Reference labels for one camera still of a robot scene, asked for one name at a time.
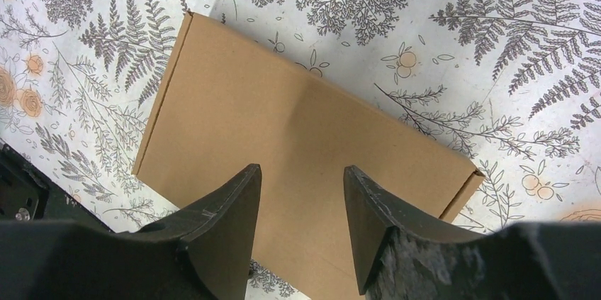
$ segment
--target cardboard box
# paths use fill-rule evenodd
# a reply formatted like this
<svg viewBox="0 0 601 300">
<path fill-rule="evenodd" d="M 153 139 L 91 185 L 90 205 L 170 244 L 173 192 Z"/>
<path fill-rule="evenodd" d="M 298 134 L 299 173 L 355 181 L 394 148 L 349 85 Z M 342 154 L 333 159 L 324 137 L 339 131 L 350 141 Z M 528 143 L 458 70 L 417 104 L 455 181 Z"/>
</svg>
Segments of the cardboard box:
<svg viewBox="0 0 601 300">
<path fill-rule="evenodd" d="M 253 258 L 314 300 L 362 298 L 344 167 L 447 221 L 482 181 L 467 158 L 227 26 L 186 15 L 133 173 L 183 207 L 252 162 L 263 170 Z"/>
</svg>

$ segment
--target white patterned backdrop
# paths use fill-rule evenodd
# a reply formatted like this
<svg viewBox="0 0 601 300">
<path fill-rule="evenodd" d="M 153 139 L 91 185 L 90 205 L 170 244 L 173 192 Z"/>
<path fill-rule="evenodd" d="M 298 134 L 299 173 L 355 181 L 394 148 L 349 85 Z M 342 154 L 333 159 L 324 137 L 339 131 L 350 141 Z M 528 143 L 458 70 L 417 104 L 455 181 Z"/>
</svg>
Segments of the white patterned backdrop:
<svg viewBox="0 0 601 300">
<path fill-rule="evenodd" d="M 176 210 L 130 171 L 186 10 L 471 158 L 486 179 L 456 225 L 490 233 L 601 219 L 601 0 L 2 0 L 0 9 L 0 137 L 113 230 Z M 248 299 L 305 298 L 255 267 Z"/>
</svg>

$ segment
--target screw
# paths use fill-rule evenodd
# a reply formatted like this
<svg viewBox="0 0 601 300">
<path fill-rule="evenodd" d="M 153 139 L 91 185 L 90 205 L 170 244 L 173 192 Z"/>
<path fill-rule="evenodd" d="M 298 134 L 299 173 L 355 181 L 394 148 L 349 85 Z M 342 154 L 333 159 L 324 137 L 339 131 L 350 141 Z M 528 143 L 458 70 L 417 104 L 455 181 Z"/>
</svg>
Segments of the screw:
<svg viewBox="0 0 601 300">
<path fill-rule="evenodd" d="M 17 221 L 29 221 L 31 216 L 29 215 L 29 210 L 25 208 L 20 208 L 18 213 L 15 215 L 15 219 Z"/>
</svg>

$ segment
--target black mechanical part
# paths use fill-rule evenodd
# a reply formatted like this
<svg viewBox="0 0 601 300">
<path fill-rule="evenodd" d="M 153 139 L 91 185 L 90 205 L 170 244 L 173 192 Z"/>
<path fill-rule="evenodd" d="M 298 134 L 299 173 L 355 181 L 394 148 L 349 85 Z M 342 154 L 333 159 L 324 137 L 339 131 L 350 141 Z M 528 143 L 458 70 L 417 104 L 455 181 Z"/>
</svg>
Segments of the black mechanical part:
<svg viewBox="0 0 601 300">
<path fill-rule="evenodd" d="M 0 151 L 0 221 L 73 219 L 99 230 L 111 231 L 95 215 L 58 187 L 38 168 L 5 144 Z"/>
<path fill-rule="evenodd" d="M 360 294 L 399 299 L 598 299 L 601 226 L 517 223 L 480 235 L 344 171 Z"/>
<path fill-rule="evenodd" d="M 136 233 L 0 221 L 0 299 L 244 299 L 261 179 L 249 165 Z"/>
</svg>

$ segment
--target orange rose illustration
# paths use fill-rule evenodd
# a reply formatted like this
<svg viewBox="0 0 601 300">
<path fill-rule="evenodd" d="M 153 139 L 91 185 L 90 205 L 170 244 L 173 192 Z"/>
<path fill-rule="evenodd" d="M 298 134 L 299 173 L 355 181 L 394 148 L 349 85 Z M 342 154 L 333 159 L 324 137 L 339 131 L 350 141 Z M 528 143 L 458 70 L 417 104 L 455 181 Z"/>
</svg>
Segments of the orange rose illustration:
<svg viewBox="0 0 601 300">
<path fill-rule="evenodd" d="M 40 94 L 31 89 L 19 90 L 19 105 L 30 117 L 37 117 L 42 113 L 42 99 Z"/>
<path fill-rule="evenodd" d="M 12 105 L 15 93 L 16 86 L 13 77 L 3 67 L 0 67 L 0 105 Z"/>
<path fill-rule="evenodd" d="M 27 70 L 36 75 L 42 74 L 42 69 L 44 68 L 44 62 L 39 55 L 32 55 L 27 60 Z"/>
</svg>

